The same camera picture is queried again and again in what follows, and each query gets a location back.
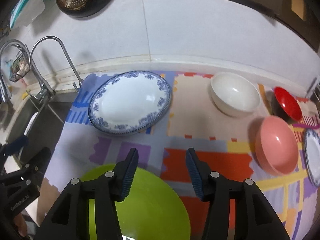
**lime green bowl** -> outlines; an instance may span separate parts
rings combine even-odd
[[[81,180],[96,179],[114,166],[99,166]],[[190,221],[183,202],[169,185],[146,170],[137,168],[129,196],[116,202],[116,209],[124,236],[135,240],[190,239]],[[90,240],[97,240],[94,199],[89,200],[89,234]]]

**kitchen faucet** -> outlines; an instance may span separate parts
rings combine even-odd
[[[68,52],[67,52],[67,50],[66,50],[63,42],[62,42],[59,38],[57,38],[57,37],[55,37],[55,36],[46,36],[46,37],[43,37],[43,38],[41,38],[39,41],[36,42],[36,44],[35,44],[35,45],[33,46],[33,48],[31,49],[31,52],[29,52],[28,48],[27,48],[21,41],[12,39],[12,40],[7,41],[7,42],[1,47],[1,49],[0,49],[0,94],[1,94],[1,100],[2,100],[2,102],[8,102],[8,101],[10,100],[10,98],[11,98],[11,92],[9,91],[7,84],[6,84],[5,81],[3,80],[3,75],[2,75],[2,73],[1,73],[1,56],[2,56],[2,53],[4,52],[4,50],[5,50],[7,47],[10,47],[10,46],[13,46],[13,47],[18,48],[18,49],[23,53],[23,55],[24,55],[27,59],[29,59],[30,69],[31,69],[31,71],[33,72],[33,74],[35,75],[37,81],[39,82],[40,88],[41,88],[40,92],[39,92],[36,96],[34,96],[34,97],[35,97],[37,100],[42,101],[42,99],[43,99],[46,95],[48,95],[49,98],[51,98],[52,96],[54,96],[55,91],[54,91],[54,90],[52,89],[52,87],[49,85],[49,83],[47,82],[47,80],[45,80],[44,77],[41,75],[41,73],[39,72],[39,70],[36,68],[36,64],[34,63],[34,61],[33,61],[33,59],[32,59],[32,55],[33,55],[33,52],[34,52],[35,48],[36,48],[42,41],[48,40],[48,39],[55,40],[55,41],[57,41],[57,42],[60,44],[60,46],[61,46],[61,48],[62,48],[62,50],[63,50],[63,52],[64,52],[64,54],[65,54],[65,56],[66,56],[66,58],[67,58],[67,60],[68,60],[68,62],[69,62],[69,64],[70,64],[71,68],[72,68],[72,70],[74,71],[76,77],[77,77],[78,80],[79,80],[79,86],[81,87],[83,80],[80,78],[79,73],[78,73],[78,71],[76,70],[75,66],[73,65],[73,63],[72,63],[72,61],[71,61],[71,59],[70,59],[70,57],[69,57],[69,54],[68,54]]]

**black bowl exterior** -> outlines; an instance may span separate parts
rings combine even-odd
[[[287,124],[293,124],[295,123],[295,120],[293,120],[287,113],[283,110],[281,105],[279,104],[278,100],[276,99],[275,94],[272,96],[271,100],[271,108],[273,115],[276,115],[280,117],[281,119],[285,120]]]

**wall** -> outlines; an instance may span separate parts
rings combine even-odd
[[[320,58],[295,33],[228,0],[113,0],[89,19],[63,14],[55,0],[45,5],[31,25],[9,36],[31,49],[41,37],[55,35],[75,65],[143,56],[151,62],[218,65],[287,78],[305,90],[320,74]],[[34,60],[43,75],[69,67],[55,41],[40,44]]]

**sink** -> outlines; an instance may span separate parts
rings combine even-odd
[[[64,121],[76,96],[77,93],[72,90],[71,92],[70,90],[67,92],[57,91],[56,95],[47,105],[49,105],[60,119]],[[64,123],[58,119],[49,107],[46,106],[41,108],[41,106],[32,98],[28,98],[22,109],[19,111],[11,132],[6,139],[8,143],[24,134],[32,116],[35,117],[34,121],[29,126],[27,133],[29,143],[23,148],[22,152],[15,154],[15,158],[18,160],[19,165],[25,165],[28,163],[28,161],[43,147],[48,147],[52,155],[64,126]],[[42,183],[46,168],[46,166],[43,166],[39,170],[39,174],[42,174],[42,176],[37,176],[37,181],[35,181],[39,186]]]

